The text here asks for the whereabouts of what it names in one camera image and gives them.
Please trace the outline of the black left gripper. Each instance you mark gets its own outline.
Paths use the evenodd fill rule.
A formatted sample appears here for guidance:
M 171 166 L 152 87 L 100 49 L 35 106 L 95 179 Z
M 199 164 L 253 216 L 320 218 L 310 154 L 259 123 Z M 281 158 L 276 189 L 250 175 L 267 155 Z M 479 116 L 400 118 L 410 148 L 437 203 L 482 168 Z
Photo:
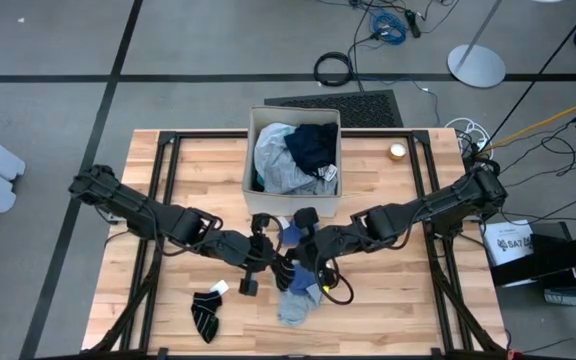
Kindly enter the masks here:
M 258 281 L 254 275 L 263 272 L 273 262 L 280 248 L 279 245 L 274 246 L 265 233 L 271 221 L 281 227 L 281 223 L 273 215 L 258 213 L 252 218 L 251 235 L 245 236 L 238 231 L 227 232 L 227 263 L 245 272 L 238 289 L 242 295 L 257 295 Z

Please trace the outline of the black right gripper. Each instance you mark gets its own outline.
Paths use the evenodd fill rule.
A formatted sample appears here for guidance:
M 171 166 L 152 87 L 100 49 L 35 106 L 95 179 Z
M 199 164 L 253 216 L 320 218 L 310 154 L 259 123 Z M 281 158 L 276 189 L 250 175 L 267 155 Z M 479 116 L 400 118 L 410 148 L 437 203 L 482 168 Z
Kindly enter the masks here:
M 328 225 L 317 230 L 315 226 L 319 224 L 319 217 L 313 207 L 299 209 L 293 218 L 300 228 L 306 230 L 295 248 L 296 259 L 301 266 L 315 274 L 320 290 L 329 297 L 330 291 L 323 292 L 322 285 L 329 285 L 334 289 L 340 282 L 339 266 L 334 259 L 334 251 L 338 249 L 335 242 L 340 236 L 340 227 Z

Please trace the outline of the grey hooded sweatshirt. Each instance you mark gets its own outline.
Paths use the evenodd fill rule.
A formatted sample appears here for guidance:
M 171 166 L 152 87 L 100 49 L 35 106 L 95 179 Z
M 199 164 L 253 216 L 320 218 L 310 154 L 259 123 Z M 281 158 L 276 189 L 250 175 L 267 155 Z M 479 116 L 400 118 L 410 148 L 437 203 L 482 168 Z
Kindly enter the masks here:
M 279 231 L 278 239 L 285 246 L 296 246 L 299 244 L 300 239 L 306 234 L 306 230 L 298 226 L 295 218 L 288 220 L 290 221 L 289 227 L 283 228 L 280 224 L 281 230 Z

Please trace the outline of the black striped sock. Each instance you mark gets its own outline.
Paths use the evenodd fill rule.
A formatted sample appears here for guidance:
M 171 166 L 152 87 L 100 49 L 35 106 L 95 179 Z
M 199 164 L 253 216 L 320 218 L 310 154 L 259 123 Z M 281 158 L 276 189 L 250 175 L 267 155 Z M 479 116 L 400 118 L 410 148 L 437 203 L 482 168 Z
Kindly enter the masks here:
M 222 296 L 218 291 L 193 294 L 193 321 L 200 337 L 207 344 L 210 344 L 218 333 L 220 321 L 217 313 L 221 306 Z
M 271 262 L 271 270 L 278 290 L 281 292 L 288 290 L 295 277 L 292 261 L 283 255 L 276 255 Z

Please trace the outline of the clothes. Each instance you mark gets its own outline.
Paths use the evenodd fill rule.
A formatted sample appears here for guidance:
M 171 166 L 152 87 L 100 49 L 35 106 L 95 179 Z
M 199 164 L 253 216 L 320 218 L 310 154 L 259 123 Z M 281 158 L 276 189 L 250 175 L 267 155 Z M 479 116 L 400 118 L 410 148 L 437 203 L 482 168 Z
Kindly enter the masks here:
M 333 196 L 337 177 L 330 182 L 302 172 L 294 162 L 284 141 L 295 126 L 272 123 L 264 127 L 254 145 L 254 169 L 264 180 L 263 192 L 277 195 Z

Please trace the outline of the navy underwear white lettering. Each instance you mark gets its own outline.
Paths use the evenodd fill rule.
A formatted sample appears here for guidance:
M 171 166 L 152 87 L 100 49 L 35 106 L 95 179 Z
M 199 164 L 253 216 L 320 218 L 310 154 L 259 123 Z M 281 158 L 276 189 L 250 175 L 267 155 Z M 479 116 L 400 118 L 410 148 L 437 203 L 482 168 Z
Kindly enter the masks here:
M 323 178 L 328 167 L 336 164 L 338 132 L 336 123 L 302 124 L 285 136 L 284 141 L 302 172 Z

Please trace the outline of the beige fabric storage box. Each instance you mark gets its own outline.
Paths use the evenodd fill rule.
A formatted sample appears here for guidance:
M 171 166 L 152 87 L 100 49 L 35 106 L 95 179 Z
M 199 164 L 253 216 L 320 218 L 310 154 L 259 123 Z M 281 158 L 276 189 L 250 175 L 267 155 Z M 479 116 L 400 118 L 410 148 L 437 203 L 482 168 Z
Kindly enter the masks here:
M 338 184 L 333 196 L 277 195 L 256 192 L 251 188 L 253 179 L 253 149 L 261 130 L 272 123 L 295 126 L 302 124 L 323 125 L 336 123 L 337 136 L 336 164 Z M 323 217 L 333 217 L 342 197 L 342 165 L 340 112 L 334 109 L 294 108 L 277 106 L 254 106 L 250 109 L 247 130 L 247 153 L 244 162 L 242 193 L 251 214 L 267 212 L 273 215 L 289 216 L 301 208 L 313 207 Z

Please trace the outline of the black floor mat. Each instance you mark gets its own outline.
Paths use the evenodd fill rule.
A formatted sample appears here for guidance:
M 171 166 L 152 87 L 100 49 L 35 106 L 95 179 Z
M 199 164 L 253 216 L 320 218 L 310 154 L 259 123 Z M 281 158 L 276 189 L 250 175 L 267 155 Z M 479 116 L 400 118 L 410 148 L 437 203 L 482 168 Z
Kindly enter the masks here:
M 267 106 L 334 109 L 344 128 L 403 128 L 393 90 L 267 98 Z

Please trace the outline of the white printed box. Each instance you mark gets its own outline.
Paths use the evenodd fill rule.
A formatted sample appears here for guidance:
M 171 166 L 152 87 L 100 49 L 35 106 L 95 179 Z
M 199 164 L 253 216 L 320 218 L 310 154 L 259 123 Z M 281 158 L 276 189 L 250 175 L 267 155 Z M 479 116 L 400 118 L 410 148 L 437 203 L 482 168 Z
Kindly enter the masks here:
M 489 224 L 483 230 L 484 244 L 494 266 L 534 252 L 531 240 L 533 231 L 527 220 Z

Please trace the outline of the grey round-base floor stand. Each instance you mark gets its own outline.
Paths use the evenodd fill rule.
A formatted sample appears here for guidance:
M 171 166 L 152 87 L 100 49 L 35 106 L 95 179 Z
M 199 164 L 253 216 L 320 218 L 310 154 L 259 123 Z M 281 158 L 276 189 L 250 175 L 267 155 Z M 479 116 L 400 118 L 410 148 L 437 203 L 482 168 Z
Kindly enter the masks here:
M 506 65 L 493 50 L 479 45 L 479 40 L 503 0 L 495 0 L 486 18 L 468 44 L 455 47 L 447 57 L 449 72 L 461 83 L 474 88 L 492 88 L 505 78 Z

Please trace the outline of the black power strip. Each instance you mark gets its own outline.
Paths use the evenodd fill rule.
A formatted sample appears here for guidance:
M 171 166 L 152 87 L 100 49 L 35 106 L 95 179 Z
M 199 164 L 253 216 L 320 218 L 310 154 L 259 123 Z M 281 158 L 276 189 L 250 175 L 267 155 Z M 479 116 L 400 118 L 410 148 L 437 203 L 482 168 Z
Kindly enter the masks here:
M 406 10 L 404 13 L 405 19 L 408 23 L 408 27 L 414 38 L 419 38 L 421 36 L 421 30 L 417 24 L 417 12 L 412 10 Z

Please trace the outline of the black side table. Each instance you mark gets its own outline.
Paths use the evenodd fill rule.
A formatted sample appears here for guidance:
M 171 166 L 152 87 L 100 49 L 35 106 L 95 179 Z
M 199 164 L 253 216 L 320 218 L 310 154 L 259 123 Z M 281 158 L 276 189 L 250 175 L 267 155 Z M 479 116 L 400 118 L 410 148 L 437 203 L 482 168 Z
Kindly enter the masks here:
M 561 237 L 533 233 L 531 254 L 494 266 L 491 270 L 494 284 L 506 286 L 536 281 L 545 295 L 561 300 L 576 296 L 576 240 L 568 240 L 567 228 L 563 223 L 560 226 Z

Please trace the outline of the black aluminium table frame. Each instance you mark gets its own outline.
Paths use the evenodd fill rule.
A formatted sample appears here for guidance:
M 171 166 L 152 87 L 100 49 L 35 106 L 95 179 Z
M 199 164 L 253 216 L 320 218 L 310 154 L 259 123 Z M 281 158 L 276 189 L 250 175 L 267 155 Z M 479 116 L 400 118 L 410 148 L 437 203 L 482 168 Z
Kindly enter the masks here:
M 134 132 L 123 180 L 145 191 L 154 164 L 161 162 L 160 198 L 201 208 L 223 218 L 227 228 L 248 233 L 250 215 L 240 184 L 246 132 L 181 132 L 178 143 L 164 147 L 158 146 L 160 138 L 155 130 Z M 297 327 L 278 320 L 279 293 L 270 272 L 258 275 L 259 289 L 251 297 L 238 292 L 240 269 L 192 254 L 167 256 L 155 304 L 138 308 L 128 345 L 181 357 L 422 356 L 440 349 L 467 360 L 506 360 L 503 320 L 485 252 L 476 227 L 464 229 L 454 246 L 454 263 L 465 303 L 496 345 L 491 353 L 460 330 L 456 309 L 434 287 L 428 257 L 433 241 L 421 225 L 412 227 L 399 251 L 341 257 L 345 282 Z M 218 333 L 207 344 L 193 321 L 193 294 L 211 292 L 220 280 L 229 290 L 221 295 Z

